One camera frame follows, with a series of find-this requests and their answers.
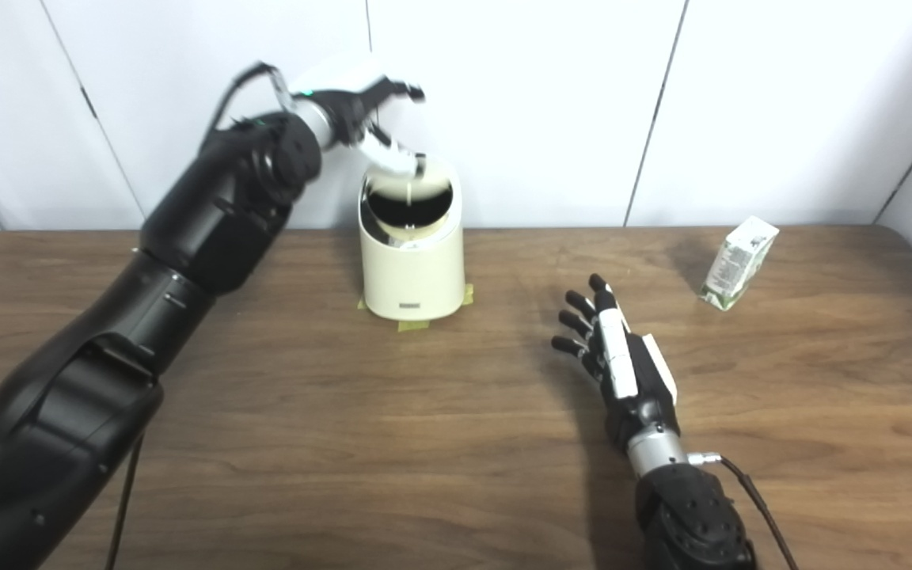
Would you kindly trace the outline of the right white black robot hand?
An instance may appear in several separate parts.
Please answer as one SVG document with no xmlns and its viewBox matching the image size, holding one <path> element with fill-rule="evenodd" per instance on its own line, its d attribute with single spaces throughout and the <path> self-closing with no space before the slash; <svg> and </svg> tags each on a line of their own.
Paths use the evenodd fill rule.
<svg viewBox="0 0 912 570">
<path fill-rule="evenodd" d="M 605 430 L 624 451 L 645 431 L 681 435 L 676 412 L 676 387 L 668 368 L 656 358 L 651 336 L 631 331 L 611 285 L 593 273 L 587 281 L 592 297 L 568 290 L 567 310 L 558 321 L 576 338 L 554 336 L 551 347 L 582 364 L 598 385 L 606 407 Z"/>
</svg>

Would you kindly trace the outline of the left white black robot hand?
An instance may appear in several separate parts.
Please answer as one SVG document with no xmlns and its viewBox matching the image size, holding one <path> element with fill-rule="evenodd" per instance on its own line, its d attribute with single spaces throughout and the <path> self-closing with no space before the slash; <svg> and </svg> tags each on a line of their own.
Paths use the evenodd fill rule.
<svg viewBox="0 0 912 570">
<path fill-rule="evenodd" d="M 419 155 L 401 145 L 376 120 L 391 100 L 421 102 L 423 88 L 387 76 L 370 58 L 326 62 L 289 84 L 279 81 L 278 100 L 304 120 L 322 150 L 355 149 L 370 164 L 401 178 L 423 173 Z"/>
</svg>

